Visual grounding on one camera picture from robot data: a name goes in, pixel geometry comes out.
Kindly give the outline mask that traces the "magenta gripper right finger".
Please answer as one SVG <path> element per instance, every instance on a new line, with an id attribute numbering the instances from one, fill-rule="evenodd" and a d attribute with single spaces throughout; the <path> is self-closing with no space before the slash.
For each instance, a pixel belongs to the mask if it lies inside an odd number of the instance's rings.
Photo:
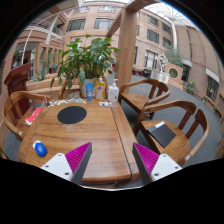
<path id="1" fill-rule="evenodd" d="M 144 185 L 181 170 L 167 154 L 157 154 L 138 143 L 133 144 L 132 153 Z"/>

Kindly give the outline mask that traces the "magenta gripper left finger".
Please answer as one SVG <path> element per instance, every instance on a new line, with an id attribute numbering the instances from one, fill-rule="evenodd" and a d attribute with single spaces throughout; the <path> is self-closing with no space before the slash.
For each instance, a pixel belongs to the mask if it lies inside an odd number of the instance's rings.
<path id="1" fill-rule="evenodd" d="M 67 154 L 57 153 L 42 166 L 42 169 L 80 185 L 91 153 L 92 143 L 88 142 Z"/>

